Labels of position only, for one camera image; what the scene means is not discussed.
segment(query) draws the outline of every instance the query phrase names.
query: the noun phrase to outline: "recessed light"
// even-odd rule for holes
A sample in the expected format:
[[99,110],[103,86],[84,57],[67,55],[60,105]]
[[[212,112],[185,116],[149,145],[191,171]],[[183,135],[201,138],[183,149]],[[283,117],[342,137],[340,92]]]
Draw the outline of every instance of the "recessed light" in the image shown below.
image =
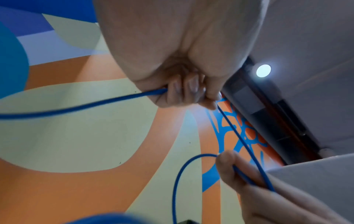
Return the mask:
[[269,75],[271,71],[272,71],[272,67],[270,65],[261,65],[258,67],[256,75],[258,77],[263,78]]

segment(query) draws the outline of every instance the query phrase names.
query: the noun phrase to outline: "blue wire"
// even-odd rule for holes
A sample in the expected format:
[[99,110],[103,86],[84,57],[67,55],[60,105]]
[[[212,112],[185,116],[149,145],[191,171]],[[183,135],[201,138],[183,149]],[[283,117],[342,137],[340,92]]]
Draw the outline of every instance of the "blue wire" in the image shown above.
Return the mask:
[[143,92],[143,93],[137,93],[137,94],[131,94],[131,95],[126,95],[126,96],[119,96],[115,98],[110,98],[106,100],[100,100],[92,103],[87,103],[75,107],[69,107],[69,108],[64,108],[64,109],[58,109],[58,110],[48,110],[48,111],[42,111],[42,112],[32,112],[32,113],[19,113],[19,114],[0,114],[0,120],[20,120],[20,119],[34,119],[34,118],[43,118],[43,117],[51,117],[51,116],[56,116],[56,115],[62,115],[62,114],[67,114],[67,113],[72,113],[72,112],[77,112],[80,110],[86,110],[92,107],[98,107],[101,105],[105,104],[110,104],[110,103],[115,103],[123,100],[130,100],[134,98],[139,98],[142,96],[152,96],[152,95],[160,95],[167,92],[167,89],[158,89],[158,90],[153,90],[153,91],[148,91],[148,92]]
[[[0,114],[0,120],[20,120],[20,119],[33,119],[33,118],[43,118],[43,117],[51,117],[51,116],[56,116],[56,115],[61,115],[61,114],[67,114],[67,113],[72,113],[72,112],[77,112],[80,110],[86,110],[89,108],[93,107],[98,107],[101,105],[105,104],[110,104],[114,102],[119,102],[123,100],[129,100],[129,99],[134,99],[138,97],[143,97],[143,96],[152,96],[152,95],[160,95],[167,92],[167,89],[158,89],[158,90],[153,90],[153,91],[148,91],[148,92],[143,92],[143,93],[137,93],[137,94],[131,94],[127,96],[120,96],[120,97],[115,97],[115,98],[110,98],[106,100],[100,100],[92,103],[87,103],[75,107],[69,107],[69,108],[64,108],[64,109],[58,109],[58,110],[49,110],[49,111],[41,111],[41,112],[32,112],[32,113],[18,113],[18,114]],[[272,183],[270,182],[266,172],[263,170],[262,166],[259,164],[258,160],[256,159],[255,155],[253,152],[250,150],[246,142],[243,140],[243,138],[240,136],[240,134],[237,132],[236,128],[233,126],[233,124],[230,122],[228,117],[225,115],[225,113],[221,110],[221,108],[218,106],[218,109],[220,113],[223,115],[223,117],[226,119],[226,121],[229,123],[230,127],[233,129],[243,146],[246,148],[248,153],[250,154],[251,158],[255,162],[259,172],[261,173],[264,182],[267,186],[267,188],[270,191],[275,192]],[[173,224],[177,224],[177,217],[176,217],[176,194],[177,194],[177,186],[178,182],[181,178],[181,175],[185,168],[194,160],[201,158],[201,157],[217,157],[215,154],[200,154],[197,155],[191,159],[189,159],[180,169],[177,178],[174,183],[173,187],[173,193],[172,193],[172,218],[173,218]],[[248,184],[251,185],[256,185],[248,176],[246,176],[242,171],[240,171],[235,165],[233,166],[233,169],[235,173],[237,173],[244,181],[246,181]],[[102,215],[97,215],[97,216],[91,216],[87,218],[83,218],[74,222],[70,222],[68,224],[146,224],[145,222],[136,219],[130,215],[124,214],[124,213],[110,213],[110,214],[102,214]]]

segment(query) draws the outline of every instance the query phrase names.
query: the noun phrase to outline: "dark ceiling recess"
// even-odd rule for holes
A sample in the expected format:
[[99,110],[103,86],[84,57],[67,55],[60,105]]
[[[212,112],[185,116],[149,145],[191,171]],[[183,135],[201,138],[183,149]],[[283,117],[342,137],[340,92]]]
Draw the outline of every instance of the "dark ceiling recess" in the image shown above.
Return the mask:
[[269,79],[252,75],[254,63],[248,58],[243,67],[226,83],[223,92],[241,113],[252,117],[251,123],[262,127],[279,147],[276,151],[287,164],[320,159],[316,139],[282,98]]

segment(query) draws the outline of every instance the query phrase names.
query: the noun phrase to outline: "glowing light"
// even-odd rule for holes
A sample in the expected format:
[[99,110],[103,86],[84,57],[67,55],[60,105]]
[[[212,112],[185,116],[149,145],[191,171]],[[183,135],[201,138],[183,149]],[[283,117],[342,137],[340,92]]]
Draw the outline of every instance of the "glowing light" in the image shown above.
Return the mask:
[[256,74],[258,77],[263,78],[269,75],[271,71],[272,71],[272,67],[270,65],[261,65],[257,69]]

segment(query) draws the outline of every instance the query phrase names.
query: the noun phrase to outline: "ceiling light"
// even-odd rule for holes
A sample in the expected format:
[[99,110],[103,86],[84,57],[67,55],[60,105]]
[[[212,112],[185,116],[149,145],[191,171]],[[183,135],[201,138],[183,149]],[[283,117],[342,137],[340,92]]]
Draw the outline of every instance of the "ceiling light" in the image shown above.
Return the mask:
[[271,71],[272,71],[272,68],[270,65],[261,65],[258,67],[256,75],[258,77],[263,78],[263,77],[266,77],[267,75],[269,75]]

